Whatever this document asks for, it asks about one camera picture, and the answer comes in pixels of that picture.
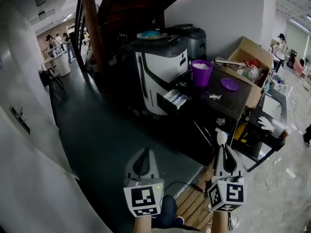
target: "white glove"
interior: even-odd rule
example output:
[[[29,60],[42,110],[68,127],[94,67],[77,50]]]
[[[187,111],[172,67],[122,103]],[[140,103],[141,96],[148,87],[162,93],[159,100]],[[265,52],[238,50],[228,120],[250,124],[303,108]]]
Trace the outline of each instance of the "white glove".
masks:
[[[268,121],[267,118],[265,118],[264,116],[261,116],[258,118],[258,123],[262,125],[262,129],[263,130],[269,130],[271,132],[274,131],[274,127],[272,126],[272,124]]]

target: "purple lid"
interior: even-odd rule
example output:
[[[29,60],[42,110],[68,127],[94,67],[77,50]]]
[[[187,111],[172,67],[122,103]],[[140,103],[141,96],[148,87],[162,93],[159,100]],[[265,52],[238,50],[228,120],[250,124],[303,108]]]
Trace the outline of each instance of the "purple lid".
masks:
[[[222,84],[222,86],[224,88],[226,88],[229,91],[237,91],[239,89],[239,85],[238,83],[236,83],[234,80],[232,79],[221,79],[220,83]]]

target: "white marker cube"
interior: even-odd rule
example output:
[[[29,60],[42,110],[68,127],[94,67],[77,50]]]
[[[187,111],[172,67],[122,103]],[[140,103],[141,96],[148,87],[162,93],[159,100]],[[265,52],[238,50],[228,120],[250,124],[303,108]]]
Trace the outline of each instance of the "white marker cube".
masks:
[[[247,185],[218,180],[207,193],[212,211],[232,212],[246,203]]]
[[[127,206],[135,217],[161,213],[163,183],[125,187],[124,193]]]

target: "dark green floor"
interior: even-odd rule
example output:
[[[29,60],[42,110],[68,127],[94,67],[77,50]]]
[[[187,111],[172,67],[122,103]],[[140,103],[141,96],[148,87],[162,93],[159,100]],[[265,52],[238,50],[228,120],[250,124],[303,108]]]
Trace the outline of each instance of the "dark green floor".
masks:
[[[66,155],[83,193],[107,226],[114,233],[131,232],[134,218],[126,206],[123,179],[127,161],[138,150],[154,150],[165,186],[189,182],[202,166],[172,148],[168,150],[156,134],[159,130],[101,96],[76,61],[70,69],[62,79],[66,90],[60,93],[62,100],[52,98]],[[174,195],[182,186],[174,184],[166,194]]]

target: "open drawer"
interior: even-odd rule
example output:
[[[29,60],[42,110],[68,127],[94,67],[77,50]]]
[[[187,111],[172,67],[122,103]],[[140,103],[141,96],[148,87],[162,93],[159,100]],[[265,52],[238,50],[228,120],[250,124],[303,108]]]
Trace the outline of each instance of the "open drawer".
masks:
[[[176,114],[180,107],[183,106],[188,99],[189,98],[186,95],[176,90],[171,90],[164,96],[159,93],[156,94],[158,106],[167,114]]]

